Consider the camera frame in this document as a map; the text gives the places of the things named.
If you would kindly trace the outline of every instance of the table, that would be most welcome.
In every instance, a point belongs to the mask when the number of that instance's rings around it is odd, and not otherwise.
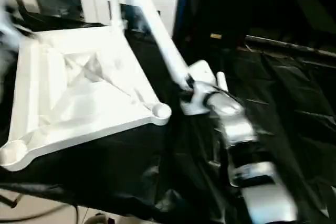
[[[161,223],[247,223],[242,199],[228,184],[226,154],[213,122],[182,114],[177,87],[151,39],[127,38],[157,96],[173,110],[169,124],[51,153],[19,172],[0,169],[0,187]],[[214,71],[225,71],[229,91],[247,108],[302,218],[332,223],[334,206],[321,192],[336,184],[335,107],[327,85],[336,79],[334,61],[322,67],[218,48],[182,52],[187,63],[203,57]],[[8,95],[2,109],[10,102]],[[330,218],[319,211],[324,208]]]

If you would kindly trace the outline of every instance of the yellow label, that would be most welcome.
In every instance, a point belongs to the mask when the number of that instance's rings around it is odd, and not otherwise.
[[[210,37],[214,39],[221,39],[222,35],[221,34],[210,34]]]

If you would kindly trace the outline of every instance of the white platform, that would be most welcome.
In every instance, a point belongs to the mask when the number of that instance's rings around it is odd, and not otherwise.
[[[37,156],[143,124],[168,122],[171,109],[159,102],[118,29],[38,36],[20,47],[1,166],[20,170]]]

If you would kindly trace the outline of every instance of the black fabric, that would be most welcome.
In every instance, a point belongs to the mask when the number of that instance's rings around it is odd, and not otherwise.
[[[127,37],[159,99],[173,110],[169,124],[51,153],[19,172],[0,169],[0,187],[161,223],[249,223],[237,188],[229,185],[227,156],[213,121],[183,115],[156,45]],[[217,48],[182,52],[188,63],[202,55],[213,71],[225,72],[229,91],[246,107],[299,207],[300,223],[333,223],[320,211],[333,200],[319,189],[336,185],[333,61],[323,65]],[[8,81],[11,97],[14,84]],[[10,99],[1,106],[10,108]],[[4,122],[8,111],[1,111]]]

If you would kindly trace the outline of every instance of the white pole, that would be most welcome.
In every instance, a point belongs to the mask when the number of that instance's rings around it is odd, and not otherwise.
[[[151,0],[135,0],[149,24],[151,32],[159,46],[165,64],[174,82],[182,89],[188,89],[188,66],[170,38]]]
[[[119,0],[110,0],[111,26],[116,26],[122,31],[124,25],[121,17],[121,9]]]

